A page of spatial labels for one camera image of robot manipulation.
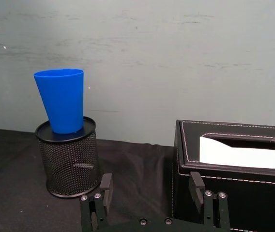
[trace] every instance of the gray wall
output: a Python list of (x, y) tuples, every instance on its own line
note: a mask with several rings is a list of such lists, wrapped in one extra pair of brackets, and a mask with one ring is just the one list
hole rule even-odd
[(173, 144), (176, 119), (275, 125), (275, 0), (0, 0), (0, 128), (47, 120), (32, 74), (85, 70), (102, 139)]

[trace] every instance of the mesh cylinder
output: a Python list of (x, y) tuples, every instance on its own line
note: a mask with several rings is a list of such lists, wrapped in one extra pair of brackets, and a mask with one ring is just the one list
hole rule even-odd
[(55, 134), (49, 122), (36, 130), (47, 176), (47, 190), (70, 198), (93, 190), (100, 180), (95, 122), (84, 117), (84, 128), (73, 134)]

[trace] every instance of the screw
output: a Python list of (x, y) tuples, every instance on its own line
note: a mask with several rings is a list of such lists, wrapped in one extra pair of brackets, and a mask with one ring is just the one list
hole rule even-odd
[(172, 219), (166, 218), (166, 219), (165, 219), (165, 223), (166, 223), (167, 225), (171, 225), (171, 224), (172, 224)]
[(147, 220), (145, 218), (142, 218), (139, 223), (142, 225), (142, 226), (145, 226), (147, 224)]
[(208, 197), (210, 197), (212, 195), (212, 193), (210, 191), (205, 191), (205, 195), (207, 195)]
[(96, 193), (95, 196), (94, 196), (95, 199), (99, 199), (100, 197), (101, 197), (100, 193)]
[(85, 201), (85, 200), (87, 200), (87, 198), (88, 198), (88, 197), (87, 197), (86, 195), (82, 195), (80, 199), (81, 199), (82, 201)]
[(220, 192), (218, 195), (219, 195), (219, 197), (221, 197), (221, 198), (225, 198), (225, 197), (226, 197), (226, 195), (225, 195), (223, 192)]

